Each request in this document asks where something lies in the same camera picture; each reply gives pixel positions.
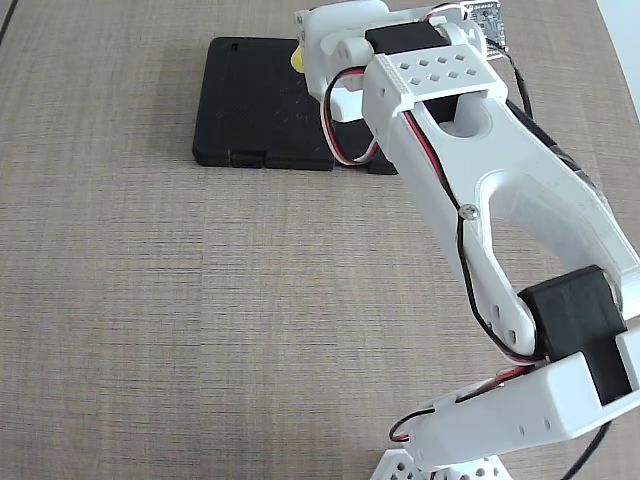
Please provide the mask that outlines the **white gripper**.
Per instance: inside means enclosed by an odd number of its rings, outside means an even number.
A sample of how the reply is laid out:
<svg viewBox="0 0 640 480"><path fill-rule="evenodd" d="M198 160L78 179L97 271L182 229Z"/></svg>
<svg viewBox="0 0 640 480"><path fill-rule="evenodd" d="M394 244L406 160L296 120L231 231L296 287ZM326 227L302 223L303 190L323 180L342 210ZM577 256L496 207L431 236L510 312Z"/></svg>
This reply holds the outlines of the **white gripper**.
<svg viewBox="0 0 640 480"><path fill-rule="evenodd" d="M292 66L305 77L308 93L321 100L339 66L345 60L334 55L337 43L344 36L361 35L372 24L387 20L390 10L384 1L345 1L299 10L294 13L298 45L292 54ZM334 88L330 109L336 122L363 119L363 92Z"/></svg>

